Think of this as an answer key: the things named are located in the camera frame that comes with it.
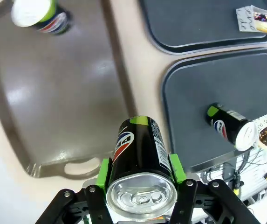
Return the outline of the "left gripper black green right finger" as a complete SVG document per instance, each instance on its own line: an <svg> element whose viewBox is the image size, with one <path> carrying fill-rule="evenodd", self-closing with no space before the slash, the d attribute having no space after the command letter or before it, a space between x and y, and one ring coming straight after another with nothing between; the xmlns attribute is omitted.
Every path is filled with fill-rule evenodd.
<svg viewBox="0 0 267 224"><path fill-rule="evenodd" d="M186 177L177 154L170 154L169 162L178 195L169 223L190 224L195 208L202 209L215 224L259 223L223 180L203 184Z"/></svg>

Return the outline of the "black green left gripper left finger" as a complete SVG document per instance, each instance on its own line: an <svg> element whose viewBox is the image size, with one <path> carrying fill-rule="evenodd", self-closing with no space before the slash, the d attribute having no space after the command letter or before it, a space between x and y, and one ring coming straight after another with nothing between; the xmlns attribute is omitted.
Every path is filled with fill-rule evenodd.
<svg viewBox="0 0 267 224"><path fill-rule="evenodd" d="M89 215L93 224L113 223L106 205L112 159L103 159L96 183L77 193L60 190L36 221L37 224L77 224Z"/></svg>

